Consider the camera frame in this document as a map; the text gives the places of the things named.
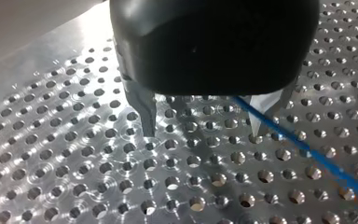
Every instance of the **metal surface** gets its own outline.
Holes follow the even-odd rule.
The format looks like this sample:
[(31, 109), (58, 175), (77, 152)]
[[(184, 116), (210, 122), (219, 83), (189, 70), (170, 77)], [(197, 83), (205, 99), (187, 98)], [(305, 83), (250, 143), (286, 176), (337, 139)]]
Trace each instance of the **metal surface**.
[[(227, 97), (159, 95), (143, 138), (107, 5), (92, 11), (0, 62), (0, 222), (358, 223), (350, 190), (277, 134), (250, 137)], [(325, 1), (320, 21), (275, 119), (358, 178), (358, 1)]]

